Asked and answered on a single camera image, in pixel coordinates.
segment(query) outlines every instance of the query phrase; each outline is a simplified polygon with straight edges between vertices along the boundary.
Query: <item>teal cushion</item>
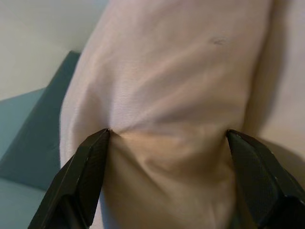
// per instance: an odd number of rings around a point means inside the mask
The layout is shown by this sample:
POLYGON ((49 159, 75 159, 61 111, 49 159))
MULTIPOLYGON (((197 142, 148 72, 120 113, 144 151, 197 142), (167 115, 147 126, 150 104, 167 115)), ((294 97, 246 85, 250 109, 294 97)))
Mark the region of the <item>teal cushion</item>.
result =
POLYGON ((46 190, 60 169, 61 104, 79 54, 70 52, 0 161, 0 177, 46 190))
POLYGON ((25 229, 45 192, 0 179, 0 228, 25 229))
POLYGON ((29 116, 44 89, 0 101, 0 159, 29 116))

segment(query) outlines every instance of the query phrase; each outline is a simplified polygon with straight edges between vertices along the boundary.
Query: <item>pink fabric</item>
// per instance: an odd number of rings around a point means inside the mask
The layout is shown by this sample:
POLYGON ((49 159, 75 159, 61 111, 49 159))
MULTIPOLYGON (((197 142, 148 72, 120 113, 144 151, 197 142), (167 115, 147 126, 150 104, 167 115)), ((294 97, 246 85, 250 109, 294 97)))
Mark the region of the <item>pink fabric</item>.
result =
POLYGON ((235 188, 224 134, 243 124, 269 5, 111 1, 63 104, 61 162, 86 136, 113 130, 104 193, 122 229, 228 226, 235 188))

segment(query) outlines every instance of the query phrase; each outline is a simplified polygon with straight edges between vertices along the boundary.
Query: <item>pillow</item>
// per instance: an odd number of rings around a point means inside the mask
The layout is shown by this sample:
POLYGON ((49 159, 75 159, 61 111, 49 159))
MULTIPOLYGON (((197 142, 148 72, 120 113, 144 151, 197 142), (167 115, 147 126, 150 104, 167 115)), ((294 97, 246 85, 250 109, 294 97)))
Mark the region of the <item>pillow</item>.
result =
MULTIPOLYGON (((61 162, 111 128, 103 192, 122 229, 222 229, 268 0, 111 1, 61 114, 61 162)), ((93 228, 102 228, 98 209, 93 228)))

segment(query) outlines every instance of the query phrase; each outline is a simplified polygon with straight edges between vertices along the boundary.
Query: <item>pink pillowcase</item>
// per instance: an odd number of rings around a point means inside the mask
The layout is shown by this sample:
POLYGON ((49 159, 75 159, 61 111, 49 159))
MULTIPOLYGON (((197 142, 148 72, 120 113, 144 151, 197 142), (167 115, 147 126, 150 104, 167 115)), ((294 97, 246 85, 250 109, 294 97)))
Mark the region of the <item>pink pillowcase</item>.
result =
POLYGON ((104 193, 120 228, 228 226, 235 187, 224 134, 243 124, 269 8, 269 0, 110 2, 63 104, 61 162, 86 136, 114 131, 104 193))

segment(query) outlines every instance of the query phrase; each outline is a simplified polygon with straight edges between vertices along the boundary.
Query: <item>white wall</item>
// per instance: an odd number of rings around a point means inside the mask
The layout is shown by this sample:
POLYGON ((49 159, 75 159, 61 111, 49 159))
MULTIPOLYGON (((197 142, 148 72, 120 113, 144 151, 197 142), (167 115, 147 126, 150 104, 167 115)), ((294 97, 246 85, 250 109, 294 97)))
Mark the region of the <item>white wall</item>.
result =
POLYGON ((67 53, 29 30, 0 1, 0 100, 45 87, 67 53))
POLYGON ((50 42, 81 51, 107 0, 0 0, 26 25, 50 42))

